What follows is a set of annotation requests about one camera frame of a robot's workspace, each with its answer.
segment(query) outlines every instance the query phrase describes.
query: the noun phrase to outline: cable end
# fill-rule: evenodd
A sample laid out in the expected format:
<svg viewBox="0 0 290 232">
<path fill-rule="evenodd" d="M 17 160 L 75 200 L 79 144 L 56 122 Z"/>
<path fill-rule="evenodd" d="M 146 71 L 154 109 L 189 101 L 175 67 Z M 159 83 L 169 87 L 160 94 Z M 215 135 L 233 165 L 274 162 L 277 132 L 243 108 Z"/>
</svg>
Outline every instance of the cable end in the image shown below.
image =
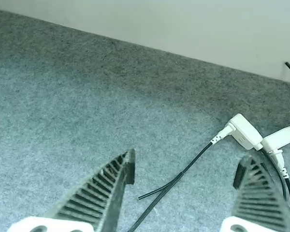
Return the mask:
<svg viewBox="0 0 290 232">
<path fill-rule="evenodd" d="M 224 129 L 219 131 L 219 133 L 211 140 L 212 144 L 218 143 L 220 140 L 224 139 L 228 135 L 232 134 L 236 128 L 232 125 L 232 123 L 228 123 Z"/>
</svg>

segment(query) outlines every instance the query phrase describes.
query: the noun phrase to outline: white connector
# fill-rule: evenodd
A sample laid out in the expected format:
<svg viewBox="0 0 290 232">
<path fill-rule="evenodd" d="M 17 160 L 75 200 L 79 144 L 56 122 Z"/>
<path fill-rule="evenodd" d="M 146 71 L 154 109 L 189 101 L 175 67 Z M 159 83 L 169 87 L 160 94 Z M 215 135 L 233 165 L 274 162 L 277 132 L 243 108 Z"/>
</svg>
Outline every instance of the white connector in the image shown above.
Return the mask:
<svg viewBox="0 0 290 232">
<path fill-rule="evenodd" d="M 289 178 L 285 167 L 284 157 L 280 148 L 290 144 L 290 127 L 283 128 L 269 136 L 266 136 L 261 142 L 264 150 L 271 156 L 282 176 Z"/>
<path fill-rule="evenodd" d="M 263 140 L 262 136 L 241 114 L 237 114 L 231 118 L 225 128 L 222 129 L 211 142 L 212 144 L 216 144 L 228 135 L 233 136 L 233 138 L 246 150 L 255 148 L 258 151 L 263 148 L 261 144 Z"/>
</svg>

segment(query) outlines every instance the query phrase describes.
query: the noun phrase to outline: white power plug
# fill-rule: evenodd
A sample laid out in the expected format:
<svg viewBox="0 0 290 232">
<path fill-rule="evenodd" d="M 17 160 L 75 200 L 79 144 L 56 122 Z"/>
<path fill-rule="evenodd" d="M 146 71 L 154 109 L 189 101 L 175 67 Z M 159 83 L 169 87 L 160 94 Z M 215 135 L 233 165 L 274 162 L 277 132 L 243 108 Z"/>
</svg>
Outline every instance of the white power plug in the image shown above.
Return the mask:
<svg viewBox="0 0 290 232">
<path fill-rule="evenodd" d="M 261 144 L 263 138 L 259 132 L 241 114 L 235 115 L 212 140 L 212 144 L 217 143 L 226 136 L 233 136 L 236 141 L 246 150 L 255 148 L 257 151 L 263 148 Z"/>
<path fill-rule="evenodd" d="M 280 148 L 290 144 L 290 127 L 283 128 L 269 136 L 266 136 L 261 143 L 264 150 L 271 156 L 279 168 L 282 176 L 285 179 L 289 178 L 282 150 Z"/>
</svg>

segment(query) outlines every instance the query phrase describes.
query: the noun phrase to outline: gray carpet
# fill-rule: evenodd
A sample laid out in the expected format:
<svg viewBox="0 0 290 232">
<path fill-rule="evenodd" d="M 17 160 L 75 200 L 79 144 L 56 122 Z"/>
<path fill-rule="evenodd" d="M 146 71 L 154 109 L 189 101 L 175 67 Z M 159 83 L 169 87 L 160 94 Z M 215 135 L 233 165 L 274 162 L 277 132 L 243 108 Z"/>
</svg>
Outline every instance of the gray carpet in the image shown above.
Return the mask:
<svg viewBox="0 0 290 232">
<path fill-rule="evenodd" d="M 137 196 L 175 177 L 237 113 L 262 135 L 290 125 L 290 84 L 0 11 L 0 232 L 135 148 L 126 231 L 154 199 Z M 218 231 L 246 154 L 231 137 L 212 146 L 138 231 Z M 285 162 L 290 173 L 290 145 Z"/>
</svg>

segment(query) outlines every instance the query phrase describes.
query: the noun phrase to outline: white wall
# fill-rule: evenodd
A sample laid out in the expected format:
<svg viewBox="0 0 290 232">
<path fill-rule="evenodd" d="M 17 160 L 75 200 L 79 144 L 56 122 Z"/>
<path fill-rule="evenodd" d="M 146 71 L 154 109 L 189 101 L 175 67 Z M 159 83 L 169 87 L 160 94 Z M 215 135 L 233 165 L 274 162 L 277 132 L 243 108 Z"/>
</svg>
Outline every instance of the white wall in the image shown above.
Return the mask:
<svg viewBox="0 0 290 232">
<path fill-rule="evenodd" d="M 290 0 L 0 0 L 0 9 L 290 82 Z"/>
</svg>

